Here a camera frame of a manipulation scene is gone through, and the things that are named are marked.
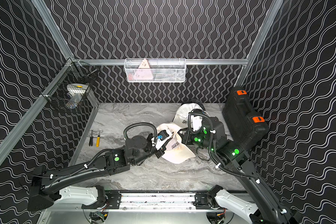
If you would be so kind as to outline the cream cap with text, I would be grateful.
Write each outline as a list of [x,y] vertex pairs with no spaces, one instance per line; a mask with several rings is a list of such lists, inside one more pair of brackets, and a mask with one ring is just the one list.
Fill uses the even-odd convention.
[[171,133],[168,139],[171,137],[172,139],[168,141],[165,146],[166,150],[161,157],[174,164],[180,164],[190,158],[196,157],[195,154],[182,143],[182,137],[178,134],[178,131],[181,129],[182,128],[175,123],[165,123],[157,127],[158,132],[167,131]]

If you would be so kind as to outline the aluminium frame post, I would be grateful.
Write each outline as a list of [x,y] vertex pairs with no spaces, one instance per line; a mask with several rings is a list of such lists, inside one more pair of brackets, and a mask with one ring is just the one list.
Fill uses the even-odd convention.
[[52,38],[59,47],[62,55],[65,57],[65,59],[73,59],[74,54],[70,50],[46,3],[43,0],[32,0],[32,3],[35,6],[37,12],[40,14],[49,32],[51,33]]
[[279,12],[280,8],[283,5],[283,0],[274,0],[272,1],[272,4],[267,11],[267,14],[265,16],[265,19],[260,27],[260,30],[257,34],[257,37],[255,38],[255,41],[251,47],[251,50],[247,56],[247,64],[242,68],[238,79],[234,86],[241,86],[247,77],[248,72],[250,71],[251,67],[253,66],[253,63],[259,53],[259,50],[262,46],[262,44],[265,41],[265,38],[267,37],[267,34],[274,22],[274,19]]

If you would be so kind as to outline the aluminium frame post left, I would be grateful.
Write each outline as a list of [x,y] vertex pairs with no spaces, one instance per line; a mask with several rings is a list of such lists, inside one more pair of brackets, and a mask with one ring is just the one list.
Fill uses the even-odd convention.
[[51,33],[52,38],[59,47],[62,55],[65,57],[65,59],[73,59],[74,54],[70,50],[46,3],[43,0],[32,0],[32,3],[35,6],[37,12],[40,14],[49,32]]

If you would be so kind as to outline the pink triangle card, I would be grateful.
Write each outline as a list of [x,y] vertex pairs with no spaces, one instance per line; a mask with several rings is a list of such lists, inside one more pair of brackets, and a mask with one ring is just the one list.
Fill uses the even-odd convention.
[[134,81],[149,81],[153,80],[154,76],[151,71],[151,67],[149,61],[147,59],[143,59],[138,69],[136,69],[133,80]]

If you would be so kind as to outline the white cap at back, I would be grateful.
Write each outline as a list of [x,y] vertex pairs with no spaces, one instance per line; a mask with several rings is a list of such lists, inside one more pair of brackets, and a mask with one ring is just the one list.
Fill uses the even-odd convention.
[[204,105],[201,101],[197,99],[189,99],[181,104],[181,106],[176,111],[173,123],[180,126],[181,128],[188,127],[188,115],[192,111],[206,111]]

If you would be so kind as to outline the aluminium left side rail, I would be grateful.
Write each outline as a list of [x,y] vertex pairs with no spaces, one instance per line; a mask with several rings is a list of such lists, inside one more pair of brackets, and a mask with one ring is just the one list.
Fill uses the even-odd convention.
[[56,85],[62,80],[66,72],[71,68],[73,64],[72,59],[67,59],[64,66],[57,73],[57,75],[52,79],[46,88],[41,92],[36,101],[32,104],[29,110],[24,114],[24,116],[18,121],[15,127],[9,132],[5,139],[0,144],[0,166],[12,152],[16,144],[31,126],[33,121],[36,119],[38,114],[47,104],[47,97],[52,94],[54,90],[57,89]]

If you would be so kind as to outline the aluminium back crossbar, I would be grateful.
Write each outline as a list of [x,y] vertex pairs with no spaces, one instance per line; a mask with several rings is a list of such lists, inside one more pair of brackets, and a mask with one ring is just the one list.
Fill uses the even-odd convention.
[[[123,66],[126,62],[140,63],[142,58],[127,59],[73,59],[74,62],[98,66]],[[184,58],[148,58],[149,63],[186,65],[247,65],[248,59],[184,59]]]

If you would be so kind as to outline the aluminium frame post right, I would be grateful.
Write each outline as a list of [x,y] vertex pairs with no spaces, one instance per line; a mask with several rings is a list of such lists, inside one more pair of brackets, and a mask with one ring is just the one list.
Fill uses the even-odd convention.
[[283,5],[283,0],[274,0],[272,1],[272,4],[267,11],[267,14],[265,16],[265,19],[260,27],[260,30],[257,34],[257,37],[255,38],[255,41],[251,47],[251,50],[247,56],[247,64],[242,68],[238,79],[234,86],[241,86],[247,77],[248,72],[250,71],[251,67],[253,66],[253,63],[259,53],[259,50],[262,46],[262,44],[265,41],[265,38],[267,37],[267,34],[274,22],[274,19],[279,12],[280,8]]

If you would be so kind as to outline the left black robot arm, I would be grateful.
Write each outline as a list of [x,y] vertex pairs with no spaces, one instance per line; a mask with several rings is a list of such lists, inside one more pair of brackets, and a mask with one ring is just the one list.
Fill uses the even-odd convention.
[[[128,131],[139,126],[151,127],[153,132],[147,138],[140,135],[129,138]],[[89,161],[63,169],[35,168],[31,174],[27,210],[40,211],[53,206],[55,201],[63,198],[62,190],[66,187],[129,171],[132,166],[142,165],[153,155],[161,157],[173,136],[171,131],[159,132],[153,124],[147,122],[131,124],[124,129],[123,134],[124,146],[102,149]]]

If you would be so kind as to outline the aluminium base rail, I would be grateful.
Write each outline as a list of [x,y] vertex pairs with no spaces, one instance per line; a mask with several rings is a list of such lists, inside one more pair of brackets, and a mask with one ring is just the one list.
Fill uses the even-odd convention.
[[199,191],[128,191],[107,190],[101,206],[81,205],[84,210],[116,211],[214,211],[223,210],[208,196]]

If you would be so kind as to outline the black tool case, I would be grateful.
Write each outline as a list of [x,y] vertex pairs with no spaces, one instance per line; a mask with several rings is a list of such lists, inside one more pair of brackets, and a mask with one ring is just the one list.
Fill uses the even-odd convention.
[[262,115],[255,111],[243,87],[233,87],[222,110],[231,137],[242,148],[251,152],[269,132]]

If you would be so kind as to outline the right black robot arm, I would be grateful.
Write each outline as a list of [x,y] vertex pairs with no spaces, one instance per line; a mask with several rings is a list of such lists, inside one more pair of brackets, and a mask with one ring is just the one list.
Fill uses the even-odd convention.
[[296,213],[273,195],[253,167],[247,150],[228,139],[218,118],[194,109],[188,113],[187,125],[182,130],[183,143],[207,149],[215,168],[235,176],[253,200],[247,202],[216,186],[209,191],[211,207],[227,209],[249,224],[297,223]]

